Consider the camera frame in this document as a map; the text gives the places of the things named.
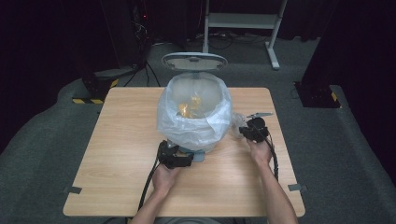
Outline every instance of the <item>wooden table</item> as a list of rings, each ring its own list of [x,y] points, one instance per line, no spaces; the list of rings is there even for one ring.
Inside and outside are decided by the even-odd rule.
[[[289,153],[270,92],[265,88],[229,88],[234,112],[274,112],[265,117],[276,146],[279,183],[298,217],[304,214]],[[64,206],[67,216],[132,217],[158,145],[165,137],[156,130],[157,104],[163,88],[113,88],[108,93],[73,187]],[[159,217],[265,217],[259,174],[245,139],[231,133],[205,161],[182,169]]]

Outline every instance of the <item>yellow and black tape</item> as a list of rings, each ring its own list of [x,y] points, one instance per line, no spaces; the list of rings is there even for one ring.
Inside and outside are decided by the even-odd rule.
[[[114,81],[111,82],[109,88],[113,88],[117,86],[119,83],[118,79],[115,79]],[[101,105],[105,102],[105,99],[99,99],[99,98],[73,98],[73,103],[79,104],[79,105],[85,105],[85,104],[95,104],[95,105]]]
[[[111,85],[110,85],[110,89],[113,88],[113,87],[115,87],[115,86],[117,86],[118,83],[119,83],[119,80],[118,80],[118,79],[114,80],[114,81],[111,83]]]
[[[78,104],[78,105],[84,105],[84,104],[96,104],[96,105],[101,105],[105,101],[102,99],[92,99],[92,98],[73,98],[73,103]]]
[[[342,108],[340,102],[338,101],[337,96],[335,95],[335,93],[334,93],[333,91],[332,91],[332,99],[334,100],[334,102],[335,102],[336,104],[339,105],[339,106],[338,106],[339,108]]]

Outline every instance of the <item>gray carpet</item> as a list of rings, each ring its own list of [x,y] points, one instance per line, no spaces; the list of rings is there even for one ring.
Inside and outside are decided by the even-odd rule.
[[[340,87],[332,86],[342,108],[302,107],[293,81],[301,80],[318,41],[278,39],[280,70],[269,64],[262,42],[233,43],[211,49],[229,65],[214,75],[229,87],[265,87],[276,113],[303,192],[305,215],[300,223],[396,223],[396,191],[360,132]],[[213,47],[227,45],[211,41]],[[191,43],[189,51],[200,51]],[[161,57],[182,51],[163,44],[152,47],[148,62],[162,86],[177,75],[161,65]],[[148,70],[149,85],[156,86]],[[123,86],[130,77],[120,79]],[[128,86],[146,86],[139,71]],[[27,122],[0,156],[0,223],[95,223],[107,217],[66,217],[63,207],[90,140],[101,105],[75,105],[71,98],[84,91],[78,79],[59,92],[58,102]],[[263,223],[263,218],[245,218]],[[111,223],[122,223],[115,219]]]

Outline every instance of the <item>person's left hand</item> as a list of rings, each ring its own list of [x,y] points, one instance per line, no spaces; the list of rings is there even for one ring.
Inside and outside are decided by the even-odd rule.
[[[152,176],[154,191],[166,196],[169,190],[174,186],[180,167],[168,169],[165,165],[160,164]]]

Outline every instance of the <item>metal stand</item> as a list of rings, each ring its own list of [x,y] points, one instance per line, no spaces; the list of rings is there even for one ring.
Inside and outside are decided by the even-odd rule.
[[[287,3],[288,0],[282,0],[280,10],[275,15],[234,14],[209,13],[209,0],[206,0],[203,53],[209,52],[209,27],[270,29],[273,30],[271,40],[269,42],[265,42],[265,48],[267,49],[273,69],[278,70],[280,66],[274,52],[274,44]]]

